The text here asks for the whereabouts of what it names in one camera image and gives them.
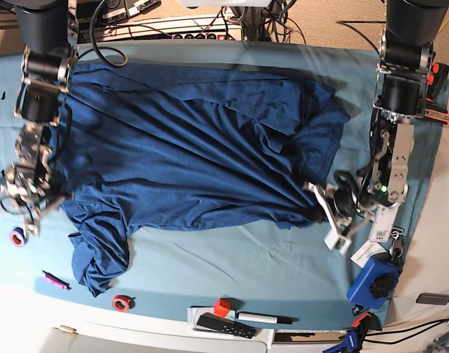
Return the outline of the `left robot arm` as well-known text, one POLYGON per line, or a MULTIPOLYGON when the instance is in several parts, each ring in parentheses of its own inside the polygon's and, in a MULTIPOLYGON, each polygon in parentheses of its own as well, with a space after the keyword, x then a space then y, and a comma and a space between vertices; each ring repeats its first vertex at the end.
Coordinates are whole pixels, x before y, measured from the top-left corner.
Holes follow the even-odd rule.
POLYGON ((334 172, 335 185, 305 184, 324 211, 330 250, 345 254, 366 224, 372 242, 389 240, 398 208, 408 193, 408 164, 414 146, 412 120, 449 125, 449 113, 427 108, 434 82, 434 39, 449 1, 387 1, 378 47, 376 88, 370 122, 368 164, 353 177, 334 172))

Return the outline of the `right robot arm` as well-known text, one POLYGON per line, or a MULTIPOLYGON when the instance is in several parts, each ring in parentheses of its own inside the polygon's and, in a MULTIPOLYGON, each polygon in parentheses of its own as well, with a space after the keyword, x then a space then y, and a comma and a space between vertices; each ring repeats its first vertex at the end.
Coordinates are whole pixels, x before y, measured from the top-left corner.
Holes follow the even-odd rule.
POLYGON ((14 1, 13 6, 26 44, 14 109, 24 125, 15 142, 18 160, 5 172, 1 191, 24 220, 10 233, 22 246, 30 235, 39 235, 42 218, 69 197, 55 173, 71 132, 73 113, 65 100, 81 54, 76 1, 14 1))

